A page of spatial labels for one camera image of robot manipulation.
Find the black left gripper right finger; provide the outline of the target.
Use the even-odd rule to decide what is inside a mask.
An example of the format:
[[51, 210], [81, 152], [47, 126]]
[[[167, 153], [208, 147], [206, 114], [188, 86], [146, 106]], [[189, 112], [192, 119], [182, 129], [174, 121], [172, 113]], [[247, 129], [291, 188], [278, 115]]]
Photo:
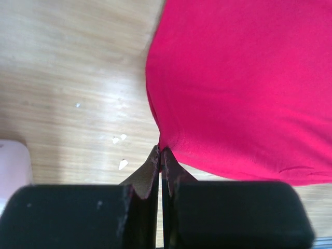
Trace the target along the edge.
[[287, 183], [199, 181], [161, 153], [165, 248], [311, 248], [315, 234]]

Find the white plastic laundry basket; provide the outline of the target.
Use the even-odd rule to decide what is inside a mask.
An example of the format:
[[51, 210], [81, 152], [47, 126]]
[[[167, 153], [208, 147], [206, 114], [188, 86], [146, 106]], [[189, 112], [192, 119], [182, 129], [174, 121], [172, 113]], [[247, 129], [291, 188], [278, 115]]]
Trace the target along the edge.
[[28, 148], [13, 140], [0, 141], [1, 213], [11, 196], [21, 187], [33, 182]]

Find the red polo shirt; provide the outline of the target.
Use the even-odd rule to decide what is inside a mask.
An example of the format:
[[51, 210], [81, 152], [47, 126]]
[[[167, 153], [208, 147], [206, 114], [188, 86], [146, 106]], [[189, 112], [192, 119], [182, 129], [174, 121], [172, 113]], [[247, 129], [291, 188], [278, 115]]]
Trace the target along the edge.
[[331, 182], [331, 1], [166, 1], [146, 87], [159, 147], [179, 162]]

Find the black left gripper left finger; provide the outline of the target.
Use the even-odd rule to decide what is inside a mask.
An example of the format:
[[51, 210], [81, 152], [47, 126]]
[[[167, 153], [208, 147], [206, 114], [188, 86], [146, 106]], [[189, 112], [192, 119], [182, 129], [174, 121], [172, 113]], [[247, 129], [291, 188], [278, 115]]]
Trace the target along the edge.
[[118, 185], [29, 185], [1, 216], [1, 248], [155, 248], [159, 149]]

